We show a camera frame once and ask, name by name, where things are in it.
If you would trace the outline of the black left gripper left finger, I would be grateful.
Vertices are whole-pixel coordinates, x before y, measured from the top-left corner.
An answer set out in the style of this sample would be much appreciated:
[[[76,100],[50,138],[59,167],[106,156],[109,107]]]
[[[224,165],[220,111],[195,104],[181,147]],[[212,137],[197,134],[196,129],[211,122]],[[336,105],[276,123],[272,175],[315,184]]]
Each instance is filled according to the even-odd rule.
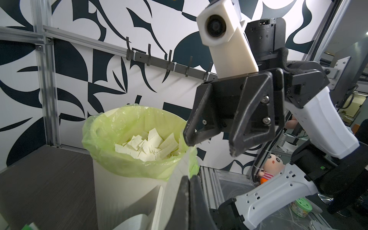
[[[188,230],[190,219],[190,181],[183,176],[180,182],[171,216],[165,230]]]

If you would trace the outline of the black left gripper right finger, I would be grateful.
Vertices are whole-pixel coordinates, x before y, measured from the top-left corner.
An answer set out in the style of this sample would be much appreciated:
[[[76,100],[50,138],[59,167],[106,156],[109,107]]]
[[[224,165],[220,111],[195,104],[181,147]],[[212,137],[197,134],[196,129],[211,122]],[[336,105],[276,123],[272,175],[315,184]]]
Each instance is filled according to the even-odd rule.
[[[189,229],[190,230],[216,230],[209,207],[205,201],[200,178],[193,176],[190,180],[189,189]]]

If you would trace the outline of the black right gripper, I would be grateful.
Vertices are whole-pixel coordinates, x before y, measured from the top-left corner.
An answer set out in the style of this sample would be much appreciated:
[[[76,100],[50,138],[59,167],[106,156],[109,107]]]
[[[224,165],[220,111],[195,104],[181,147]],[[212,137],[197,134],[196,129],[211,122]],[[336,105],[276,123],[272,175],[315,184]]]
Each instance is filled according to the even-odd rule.
[[[303,108],[326,86],[322,71],[294,75],[280,68],[205,82],[196,89],[184,140],[193,147],[228,132],[230,155],[238,157],[275,136],[285,102]]]

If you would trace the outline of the white receipt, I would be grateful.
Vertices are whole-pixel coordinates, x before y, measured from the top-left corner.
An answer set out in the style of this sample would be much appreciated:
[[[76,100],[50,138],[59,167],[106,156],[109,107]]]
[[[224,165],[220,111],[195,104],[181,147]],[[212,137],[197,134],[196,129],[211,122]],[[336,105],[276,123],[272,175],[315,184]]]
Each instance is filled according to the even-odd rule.
[[[193,156],[194,150],[196,150],[194,147],[189,147],[181,160],[177,162],[164,188],[160,187],[156,207],[147,230],[164,230],[166,227],[173,212],[181,179],[183,176],[189,176],[190,156]]]

